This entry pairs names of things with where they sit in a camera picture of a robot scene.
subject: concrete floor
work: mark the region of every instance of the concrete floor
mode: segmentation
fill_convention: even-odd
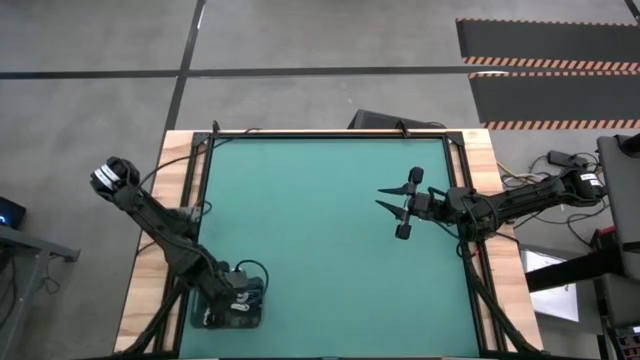
[[[195,0],[0,1],[0,72],[177,69]],[[211,0],[192,68],[461,65],[456,17],[632,23],[621,0]],[[173,79],[0,81],[0,195],[29,209],[26,230],[82,248],[53,263],[20,346],[24,359],[110,353],[139,229],[96,196],[89,174],[110,155],[141,172],[157,159]],[[190,79],[176,128],[344,128],[358,108],[449,127],[478,127],[464,75]],[[498,159],[524,171],[550,149],[593,152],[628,131],[494,132]],[[552,209],[564,219],[572,209]],[[583,236],[608,212],[577,225]],[[563,226],[531,221],[525,244],[575,254]],[[595,316],[595,304],[581,314]],[[545,347],[597,356],[589,326],[540,318]]]

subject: metal leg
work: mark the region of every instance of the metal leg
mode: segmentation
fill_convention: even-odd
[[[63,245],[42,240],[6,226],[0,226],[0,243],[15,247],[29,247],[47,254],[61,256],[66,262],[75,262],[80,256],[80,250],[73,250]]]
[[[15,273],[17,288],[15,306],[9,314],[7,322],[0,329],[0,360],[14,358],[16,345],[27,321],[27,312],[38,291],[42,269],[47,264],[48,256],[44,256],[42,253],[30,256],[33,258],[28,259],[28,263],[25,262],[25,266],[20,267],[21,271]]]
[[[525,274],[529,292],[593,279],[606,273],[622,273],[618,249],[598,251]]]

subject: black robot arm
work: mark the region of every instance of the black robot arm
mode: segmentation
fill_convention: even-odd
[[[110,157],[91,174],[91,186],[105,200],[126,212],[162,249],[169,271],[178,284],[160,310],[125,353],[143,352],[173,303],[197,289],[207,306],[203,326],[254,328],[260,323],[265,286],[258,277],[248,278],[231,270],[194,241],[196,223],[188,212],[167,209],[141,188],[138,170],[131,162]]]
[[[474,189],[454,187],[446,193],[429,187],[428,193],[418,192],[423,170],[415,167],[408,182],[400,188],[379,191],[405,195],[404,207],[376,200],[400,220],[396,236],[408,239],[411,216],[448,225],[458,225],[459,237],[467,241],[480,241],[493,236],[502,224],[521,216],[566,204],[575,207],[597,205],[606,195],[598,177],[585,169],[563,171],[558,176],[507,190],[495,195],[478,194]]]

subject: black and orange mat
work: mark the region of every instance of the black and orange mat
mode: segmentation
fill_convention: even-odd
[[[640,128],[640,73],[471,74],[480,122],[492,130]]]
[[[457,19],[465,63],[640,71],[640,27],[602,23]]]

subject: teal tabletop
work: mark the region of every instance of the teal tabletop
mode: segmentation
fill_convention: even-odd
[[[197,326],[189,299],[181,358],[478,356],[457,240],[430,222],[411,239],[377,192],[425,170],[452,186],[440,139],[236,139],[213,151],[199,242],[232,266],[269,271],[256,329]],[[262,276],[257,266],[245,267]]]

